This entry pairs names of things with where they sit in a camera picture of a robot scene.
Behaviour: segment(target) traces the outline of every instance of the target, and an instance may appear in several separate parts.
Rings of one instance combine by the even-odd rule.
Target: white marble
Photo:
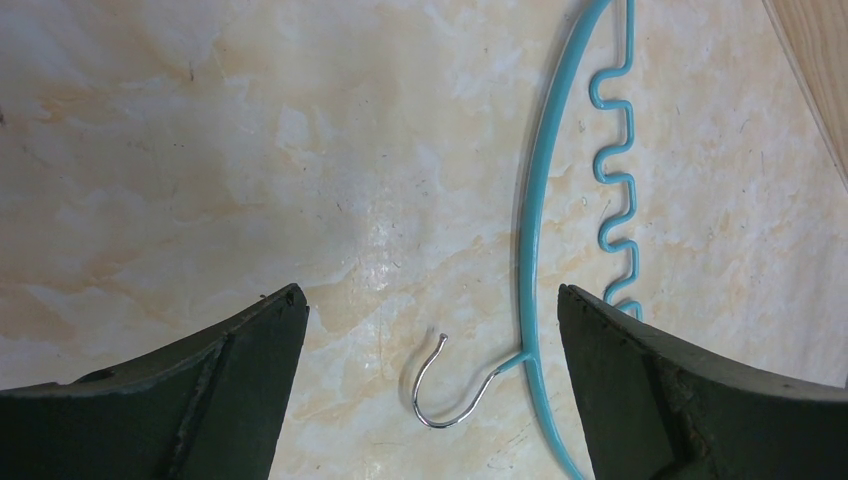
[[[0,387],[70,381],[298,282],[313,306],[272,478],[550,478],[521,374],[429,431],[517,342],[517,179],[581,2],[9,0],[0,6]],[[599,294],[618,188],[591,158],[602,18],[548,186],[538,296],[551,403],[590,463],[556,288]],[[843,385],[848,195],[759,1],[638,2],[630,99],[648,322]]]

